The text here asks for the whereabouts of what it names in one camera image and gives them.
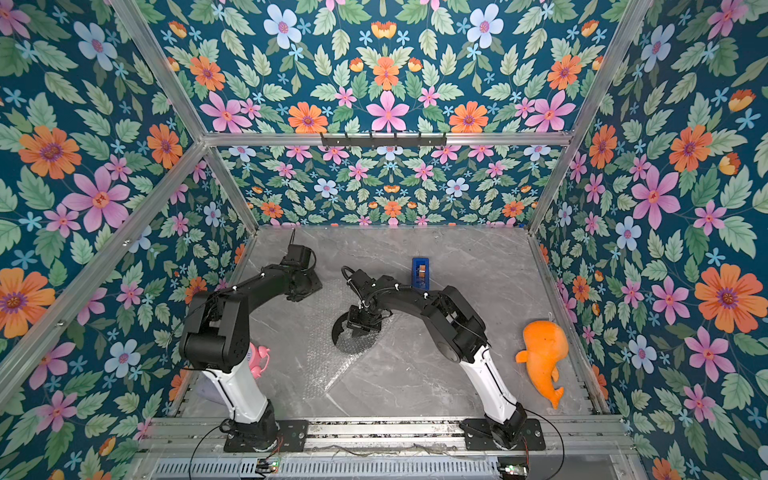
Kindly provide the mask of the black dinner plate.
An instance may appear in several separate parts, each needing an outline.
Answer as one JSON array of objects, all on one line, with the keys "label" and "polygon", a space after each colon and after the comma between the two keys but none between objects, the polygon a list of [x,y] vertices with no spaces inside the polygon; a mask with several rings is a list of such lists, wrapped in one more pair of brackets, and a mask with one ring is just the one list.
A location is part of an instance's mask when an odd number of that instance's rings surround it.
[{"label": "black dinner plate", "polygon": [[342,353],[356,355],[372,348],[377,341],[379,333],[377,335],[352,336],[351,331],[344,327],[344,320],[348,311],[334,322],[331,330],[331,340],[333,345]]}]

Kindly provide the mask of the clear bubble wrap sheet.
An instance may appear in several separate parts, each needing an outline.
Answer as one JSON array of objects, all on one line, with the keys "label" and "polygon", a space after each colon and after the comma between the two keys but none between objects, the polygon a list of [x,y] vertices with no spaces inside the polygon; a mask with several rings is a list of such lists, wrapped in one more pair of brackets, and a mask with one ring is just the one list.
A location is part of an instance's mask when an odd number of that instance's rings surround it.
[{"label": "clear bubble wrap sheet", "polygon": [[366,320],[362,329],[350,326],[350,311],[361,310],[362,304],[343,279],[325,282],[308,302],[312,306],[307,314],[302,385],[306,396],[315,399],[328,393],[368,355],[392,329],[397,314],[386,309]]}]

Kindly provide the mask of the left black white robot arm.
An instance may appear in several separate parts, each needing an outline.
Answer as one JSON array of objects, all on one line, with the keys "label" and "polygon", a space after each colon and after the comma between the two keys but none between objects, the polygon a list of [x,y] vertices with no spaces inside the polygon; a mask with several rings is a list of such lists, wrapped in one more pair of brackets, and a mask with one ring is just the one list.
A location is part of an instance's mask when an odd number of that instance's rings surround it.
[{"label": "left black white robot arm", "polygon": [[273,264],[229,289],[193,296],[179,351],[209,379],[228,409],[220,426],[227,452],[268,451],[278,443],[274,406],[247,361],[250,314],[276,297],[300,302],[321,288],[313,268]]}]

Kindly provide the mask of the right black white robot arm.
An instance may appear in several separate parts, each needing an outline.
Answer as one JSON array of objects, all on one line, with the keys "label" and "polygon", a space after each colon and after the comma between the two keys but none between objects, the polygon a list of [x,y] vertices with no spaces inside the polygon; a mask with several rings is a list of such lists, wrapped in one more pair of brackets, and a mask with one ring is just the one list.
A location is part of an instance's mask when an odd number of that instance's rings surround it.
[{"label": "right black white robot arm", "polygon": [[336,348],[357,354],[370,348],[384,320],[395,312],[424,323],[436,348],[459,365],[480,397],[494,443],[505,450],[522,437],[527,411],[510,392],[491,355],[486,326],[473,307],[454,287],[423,290],[383,278],[355,287],[359,302],[336,320],[331,339]]}]

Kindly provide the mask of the blue tape dispenser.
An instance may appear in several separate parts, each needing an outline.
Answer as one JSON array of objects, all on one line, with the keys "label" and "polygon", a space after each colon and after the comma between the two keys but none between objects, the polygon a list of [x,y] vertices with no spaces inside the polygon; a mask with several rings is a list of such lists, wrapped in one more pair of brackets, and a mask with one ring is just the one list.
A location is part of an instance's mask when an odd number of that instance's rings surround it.
[{"label": "blue tape dispenser", "polygon": [[421,290],[430,288],[430,262],[426,257],[414,257],[411,268],[411,284]]}]

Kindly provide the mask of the pink plush toy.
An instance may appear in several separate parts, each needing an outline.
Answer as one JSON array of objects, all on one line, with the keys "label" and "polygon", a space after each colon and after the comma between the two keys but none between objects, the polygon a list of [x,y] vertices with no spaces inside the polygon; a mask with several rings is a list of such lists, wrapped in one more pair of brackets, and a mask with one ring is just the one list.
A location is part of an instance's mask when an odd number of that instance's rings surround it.
[{"label": "pink plush toy", "polygon": [[269,367],[270,349],[263,345],[250,344],[246,360],[253,378],[259,379]]}]

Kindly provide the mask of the orange plush whale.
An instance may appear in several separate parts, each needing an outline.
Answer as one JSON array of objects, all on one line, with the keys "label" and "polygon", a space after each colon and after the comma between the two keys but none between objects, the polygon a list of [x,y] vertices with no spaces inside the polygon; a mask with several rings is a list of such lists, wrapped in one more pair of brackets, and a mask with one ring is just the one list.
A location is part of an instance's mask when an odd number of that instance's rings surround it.
[{"label": "orange plush whale", "polygon": [[523,329],[525,348],[518,352],[515,361],[526,366],[526,372],[535,390],[551,407],[557,410],[565,389],[555,384],[560,379],[558,363],[569,353],[564,330],[548,320],[536,320]]}]

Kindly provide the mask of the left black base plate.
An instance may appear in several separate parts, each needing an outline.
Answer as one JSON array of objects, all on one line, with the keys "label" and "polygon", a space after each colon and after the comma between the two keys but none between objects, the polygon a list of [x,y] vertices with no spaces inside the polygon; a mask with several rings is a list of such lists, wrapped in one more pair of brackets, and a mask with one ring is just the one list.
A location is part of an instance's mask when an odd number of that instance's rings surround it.
[{"label": "left black base plate", "polygon": [[226,435],[226,453],[302,452],[308,437],[306,420],[262,420],[251,424],[228,420],[220,427]]}]

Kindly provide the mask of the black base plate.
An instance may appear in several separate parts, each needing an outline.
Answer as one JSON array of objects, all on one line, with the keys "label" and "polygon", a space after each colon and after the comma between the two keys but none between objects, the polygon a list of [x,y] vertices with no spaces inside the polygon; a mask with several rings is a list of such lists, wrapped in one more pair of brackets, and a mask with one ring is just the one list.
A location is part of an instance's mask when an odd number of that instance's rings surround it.
[{"label": "black base plate", "polygon": [[226,435],[226,453],[302,452],[308,437],[306,420],[262,420],[251,424],[228,420],[220,427]]},{"label": "black base plate", "polygon": [[513,432],[505,425],[489,422],[487,418],[467,418],[459,422],[469,451],[544,451],[546,442],[541,424],[527,419]]}]

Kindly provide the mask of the black hook rail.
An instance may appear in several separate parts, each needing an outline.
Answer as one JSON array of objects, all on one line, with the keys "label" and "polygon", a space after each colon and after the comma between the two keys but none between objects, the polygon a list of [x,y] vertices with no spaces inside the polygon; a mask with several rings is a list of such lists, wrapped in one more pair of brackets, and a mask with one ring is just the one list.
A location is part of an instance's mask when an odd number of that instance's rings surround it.
[{"label": "black hook rail", "polygon": [[442,147],[448,144],[446,134],[392,133],[392,134],[321,134],[321,145],[325,147]]}]

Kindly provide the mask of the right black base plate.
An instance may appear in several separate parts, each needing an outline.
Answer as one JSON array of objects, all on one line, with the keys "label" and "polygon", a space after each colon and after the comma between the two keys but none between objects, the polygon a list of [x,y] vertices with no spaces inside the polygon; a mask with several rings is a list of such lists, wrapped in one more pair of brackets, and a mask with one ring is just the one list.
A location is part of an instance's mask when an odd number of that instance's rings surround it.
[{"label": "right black base plate", "polygon": [[459,422],[469,451],[544,451],[546,442],[541,424],[527,419],[513,432],[505,425],[489,422],[487,418],[467,418]]}]

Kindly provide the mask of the aluminium mounting rail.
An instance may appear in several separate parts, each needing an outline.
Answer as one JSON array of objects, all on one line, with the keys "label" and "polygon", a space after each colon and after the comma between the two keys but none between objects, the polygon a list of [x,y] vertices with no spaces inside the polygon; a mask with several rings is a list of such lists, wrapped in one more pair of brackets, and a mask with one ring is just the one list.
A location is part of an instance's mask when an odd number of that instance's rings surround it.
[{"label": "aluminium mounting rail", "polygon": [[140,453],[182,454],[349,453],[492,455],[614,455],[634,453],[633,440],[618,416],[533,415],[512,449],[502,449],[491,438],[484,419],[462,417],[327,417],[280,421],[278,440],[256,451],[234,444],[229,428],[217,418],[171,418],[155,421],[139,440]]}]

